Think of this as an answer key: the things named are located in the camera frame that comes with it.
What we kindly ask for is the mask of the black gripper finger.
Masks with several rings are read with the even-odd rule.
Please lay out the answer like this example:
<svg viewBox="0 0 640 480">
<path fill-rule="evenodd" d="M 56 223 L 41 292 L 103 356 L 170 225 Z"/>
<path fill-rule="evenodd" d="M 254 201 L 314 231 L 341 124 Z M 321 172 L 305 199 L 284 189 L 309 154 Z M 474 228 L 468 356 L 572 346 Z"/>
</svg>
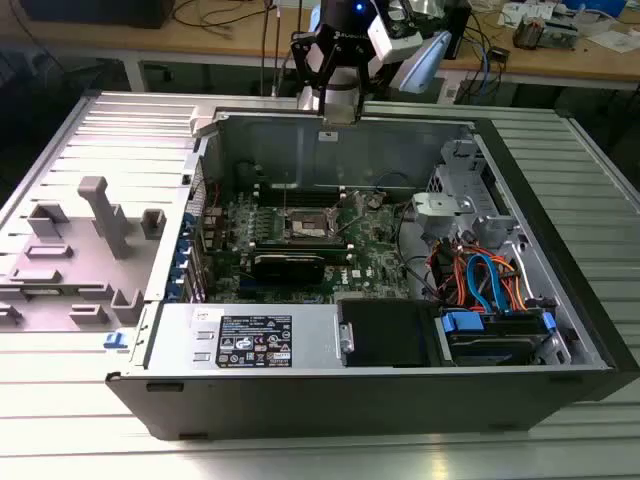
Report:
<svg viewBox="0 0 640 480">
<path fill-rule="evenodd" d="M 320 66 L 314 70 L 307 57 L 313 47 L 322 54 Z M 318 94 L 317 114 L 325 113 L 326 90 L 331 78 L 331 46 L 324 29 L 315 32 L 294 32 L 291 36 L 291 52 L 300 81 Z"/>
<path fill-rule="evenodd" d="M 354 113 L 354 119 L 356 122 L 358 122 L 362 117 L 365 98 L 369 93 L 369 62 L 373 56 L 374 50 L 371 46 L 353 46 L 351 48 L 351 59 L 353 65 L 356 67 L 358 79 L 358 96 Z"/>
</svg>

